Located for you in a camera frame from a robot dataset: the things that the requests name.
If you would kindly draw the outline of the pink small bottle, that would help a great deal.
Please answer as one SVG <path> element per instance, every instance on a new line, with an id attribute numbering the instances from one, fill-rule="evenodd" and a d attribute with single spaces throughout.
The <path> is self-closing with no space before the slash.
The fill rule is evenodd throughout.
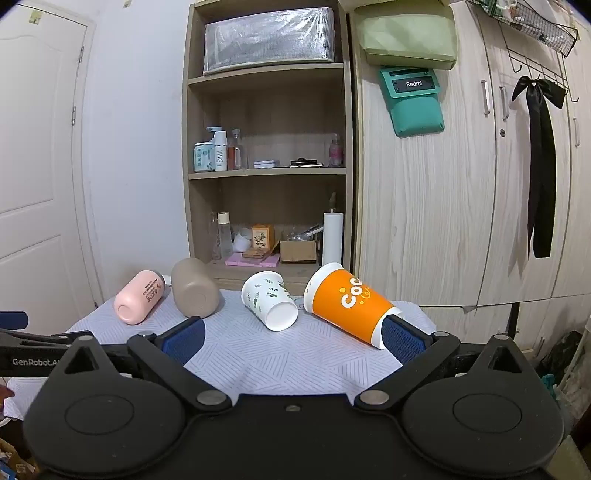
<path id="1" fill-rule="evenodd" d="M 332 168 L 341 168 L 344 165 L 344 150 L 342 150 L 342 141 L 338 133 L 332 134 L 331 144 L 329 144 L 329 166 Z"/>

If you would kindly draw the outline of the small cardboard box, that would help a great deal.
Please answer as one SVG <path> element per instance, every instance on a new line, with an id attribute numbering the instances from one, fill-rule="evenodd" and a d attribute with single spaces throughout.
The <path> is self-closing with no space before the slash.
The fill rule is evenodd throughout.
<path id="1" fill-rule="evenodd" d="M 280 241 L 280 261 L 283 263 L 315 263 L 318 244 L 315 241 Z"/>

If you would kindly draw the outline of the white pump bottle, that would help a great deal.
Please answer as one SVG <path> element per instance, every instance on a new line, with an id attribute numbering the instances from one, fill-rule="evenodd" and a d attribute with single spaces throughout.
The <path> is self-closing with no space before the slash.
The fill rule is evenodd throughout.
<path id="1" fill-rule="evenodd" d="M 228 134 L 221 127 L 207 127 L 211 132 L 211 143 L 213 145 L 213 163 L 216 172 L 228 169 Z"/>

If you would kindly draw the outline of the pink flat box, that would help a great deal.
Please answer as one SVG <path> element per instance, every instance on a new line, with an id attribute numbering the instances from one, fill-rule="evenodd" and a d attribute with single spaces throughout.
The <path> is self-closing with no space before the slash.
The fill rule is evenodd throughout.
<path id="1" fill-rule="evenodd" d="M 278 254 L 264 258 L 247 258 L 242 253 L 233 253 L 224 261 L 224 264 L 228 267 L 276 268 L 279 263 L 280 255 Z"/>

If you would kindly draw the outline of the wooden wardrobe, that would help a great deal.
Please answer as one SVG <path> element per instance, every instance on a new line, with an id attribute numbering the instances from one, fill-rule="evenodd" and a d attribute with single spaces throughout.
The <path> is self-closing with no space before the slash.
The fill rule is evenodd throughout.
<path id="1" fill-rule="evenodd" d="M 394 134 L 378 74 L 352 27 L 358 122 L 355 271 L 391 300 L 418 304 L 442 329 L 481 342 L 506 330 L 520 308 L 517 344 L 543 356 L 590 312 L 590 221 L 583 215 L 589 177 L 574 149 L 572 123 L 583 105 L 587 54 L 565 64 L 570 89 L 562 109 L 547 102 L 553 124 L 557 189 L 549 258 L 528 242 L 530 125 L 526 92 L 514 74 L 498 25 L 469 1 L 445 1 L 459 41 L 453 69 L 433 69 L 445 130 Z M 509 46 L 558 70 L 557 53 L 504 27 Z"/>

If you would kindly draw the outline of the green pouch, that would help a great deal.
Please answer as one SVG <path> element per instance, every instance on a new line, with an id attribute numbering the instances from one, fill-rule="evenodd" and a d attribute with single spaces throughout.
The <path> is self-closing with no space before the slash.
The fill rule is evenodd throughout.
<path id="1" fill-rule="evenodd" d="M 459 41 L 445 1 L 390 1 L 353 11 L 356 39 L 370 65 L 451 70 Z"/>

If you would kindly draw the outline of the white patterned table cloth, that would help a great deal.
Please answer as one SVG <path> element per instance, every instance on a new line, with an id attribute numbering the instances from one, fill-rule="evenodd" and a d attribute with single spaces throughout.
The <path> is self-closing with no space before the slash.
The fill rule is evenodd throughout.
<path id="1" fill-rule="evenodd" d="M 232 399 L 239 394 L 346 394 L 353 401 L 370 386 L 402 367 L 388 350 L 379 350 L 304 311 L 295 300 L 297 322 L 272 332 L 242 305 L 238 291 L 221 291 L 221 309 L 204 319 L 204 346 L 184 367 Z M 91 331 L 101 344 L 124 344 L 141 331 L 162 333 L 184 317 L 171 294 L 145 322 L 123 324 L 113 299 L 74 324 L 68 331 Z M 15 396 L 5 400 L 3 413 L 22 420 L 44 378 L 12 378 Z"/>

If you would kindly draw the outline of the taupe tumbler cup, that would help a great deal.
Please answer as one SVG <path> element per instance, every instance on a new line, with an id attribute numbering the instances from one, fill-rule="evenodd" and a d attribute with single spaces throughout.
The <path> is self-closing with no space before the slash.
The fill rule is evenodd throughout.
<path id="1" fill-rule="evenodd" d="M 219 305 L 219 289 L 197 258 L 186 258 L 174 265 L 171 290 L 177 309 L 185 317 L 211 316 Z"/>

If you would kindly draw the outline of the orange paper cup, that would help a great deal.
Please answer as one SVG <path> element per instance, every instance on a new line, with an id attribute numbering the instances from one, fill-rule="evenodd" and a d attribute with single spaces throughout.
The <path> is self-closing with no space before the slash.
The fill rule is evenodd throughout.
<path id="1" fill-rule="evenodd" d="M 336 262 L 322 266 L 311 276 L 303 299 L 308 313 L 381 350 L 385 348 L 384 320 L 402 313 L 394 303 Z"/>

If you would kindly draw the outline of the red liquid bottle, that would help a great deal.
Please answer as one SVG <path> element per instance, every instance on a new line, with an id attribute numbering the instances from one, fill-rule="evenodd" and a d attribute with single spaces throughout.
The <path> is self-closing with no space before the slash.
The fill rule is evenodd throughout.
<path id="1" fill-rule="evenodd" d="M 245 154 L 242 153 L 242 131 L 233 129 L 228 140 L 228 169 L 242 170 L 246 168 Z"/>

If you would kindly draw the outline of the white paper towel roll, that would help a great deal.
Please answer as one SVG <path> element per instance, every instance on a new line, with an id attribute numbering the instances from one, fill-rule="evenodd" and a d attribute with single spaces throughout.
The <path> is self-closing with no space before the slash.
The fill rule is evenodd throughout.
<path id="1" fill-rule="evenodd" d="M 344 215 L 339 212 L 325 212 L 322 226 L 322 264 L 342 263 Z"/>

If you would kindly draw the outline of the pink cup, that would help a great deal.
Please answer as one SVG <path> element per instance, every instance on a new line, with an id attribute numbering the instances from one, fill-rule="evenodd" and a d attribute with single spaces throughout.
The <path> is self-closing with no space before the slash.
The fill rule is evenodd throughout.
<path id="1" fill-rule="evenodd" d="M 143 322 L 162 298 L 164 289 L 165 283 L 159 273 L 140 271 L 115 296 L 116 316 L 128 325 Z"/>

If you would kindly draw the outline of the white flat tin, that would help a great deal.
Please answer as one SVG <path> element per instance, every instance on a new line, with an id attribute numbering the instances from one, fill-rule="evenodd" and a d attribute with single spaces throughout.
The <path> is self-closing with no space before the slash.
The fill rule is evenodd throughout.
<path id="1" fill-rule="evenodd" d="M 279 168 L 280 161 L 279 160 L 259 160 L 253 162 L 254 169 L 273 169 Z"/>

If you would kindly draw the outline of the clear bottle beige cap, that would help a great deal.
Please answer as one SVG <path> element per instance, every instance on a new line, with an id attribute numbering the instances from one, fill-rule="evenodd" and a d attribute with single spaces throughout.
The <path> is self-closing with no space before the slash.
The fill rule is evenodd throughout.
<path id="1" fill-rule="evenodd" d="M 219 249 L 221 249 L 221 258 L 227 259 L 233 253 L 231 224 L 228 212 L 219 212 L 217 214 Z"/>

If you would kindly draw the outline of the teal white jar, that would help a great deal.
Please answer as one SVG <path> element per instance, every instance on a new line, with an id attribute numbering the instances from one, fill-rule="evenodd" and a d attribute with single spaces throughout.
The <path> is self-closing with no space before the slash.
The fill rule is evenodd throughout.
<path id="1" fill-rule="evenodd" d="M 198 142 L 193 146 L 193 172 L 215 170 L 214 145 L 211 142 Z"/>

